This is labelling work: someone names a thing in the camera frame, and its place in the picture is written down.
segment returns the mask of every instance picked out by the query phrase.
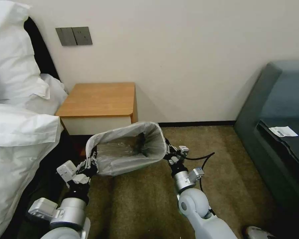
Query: barcode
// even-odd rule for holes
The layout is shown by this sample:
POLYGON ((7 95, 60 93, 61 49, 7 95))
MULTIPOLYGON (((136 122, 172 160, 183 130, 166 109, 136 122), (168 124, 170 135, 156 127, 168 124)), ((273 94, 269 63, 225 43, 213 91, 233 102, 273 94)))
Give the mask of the barcode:
POLYGON ((279 130, 277 130, 277 132, 281 135, 281 136, 284 136, 284 134, 283 133, 281 133, 279 130))

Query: trash bin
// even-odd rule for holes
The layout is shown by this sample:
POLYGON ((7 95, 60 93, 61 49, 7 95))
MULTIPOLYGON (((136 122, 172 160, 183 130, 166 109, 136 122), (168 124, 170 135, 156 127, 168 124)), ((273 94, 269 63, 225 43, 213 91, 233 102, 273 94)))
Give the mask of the trash bin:
POLYGON ((138 122, 92 136, 86 156, 97 152, 100 175, 116 176, 160 161, 166 154, 163 132, 154 122, 138 122))

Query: carpet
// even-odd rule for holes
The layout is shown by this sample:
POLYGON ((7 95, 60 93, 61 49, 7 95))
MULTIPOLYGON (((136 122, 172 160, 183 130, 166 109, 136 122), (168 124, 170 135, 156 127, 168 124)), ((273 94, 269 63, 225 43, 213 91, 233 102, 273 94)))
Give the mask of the carpet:
MULTIPOLYGON (((218 217, 238 238, 244 225, 270 229, 275 203, 242 143, 230 126, 163 128, 174 146, 186 145, 188 157, 215 152, 207 162, 203 190, 218 217)), ((185 161, 191 170, 202 161, 185 161)), ((116 177, 95 176, 87 216, 90 239, 194 239, 178 212, 171 171, 166 161, 116 177)))

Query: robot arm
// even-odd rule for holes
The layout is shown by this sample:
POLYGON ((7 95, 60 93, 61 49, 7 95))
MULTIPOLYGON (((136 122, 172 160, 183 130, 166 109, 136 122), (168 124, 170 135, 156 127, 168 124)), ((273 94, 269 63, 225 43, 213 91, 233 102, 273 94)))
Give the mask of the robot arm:
POLYGON ((195 231, 196 239, 237 239, 230 227, 218 218, 211 210, 206 195, 199 189, 193 188, 204 172, 201 168, 188 172, 184 166, 184 157, 189 149, 172 146, 166 139, 167 154, 164 157, 172 170, 177 191, 178 207, 187 217, 195 231))
MULTIPOLYGON (((193 188, 204 172, 201 168, 188 172, 184 166, 184 158, 189 149, 186 146, 172 146, 166 139, 167 153, 164 157, 172 170, 177 191, 178 206, 195 230, 197 239, 237 239, 230 227, 218 218, 209 206, 206 195, 193 188)), ((90 220, 85 215, 85 207, 89 202, 87 196, 91 177, 97 174, 96 152, 80 163, 77 167, 67 161, 57 168, 57 172, 69 187, 61 206, 41 198, 36 200, 29 213, 36 217, 50 221, 53 228, 43 239, 87 239, 90 220)))

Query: gray switch panel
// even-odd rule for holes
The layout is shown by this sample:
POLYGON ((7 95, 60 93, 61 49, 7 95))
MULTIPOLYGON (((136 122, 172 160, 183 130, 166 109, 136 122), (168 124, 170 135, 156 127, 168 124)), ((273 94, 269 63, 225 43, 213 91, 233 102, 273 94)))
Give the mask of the gray switch panel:
POLYGON ((63 46, 77 45, 72 28, 56 28, 56 32, 63 46))
POLYGON ((89 27, 72 28, 78 45, 92 45, 89 27))

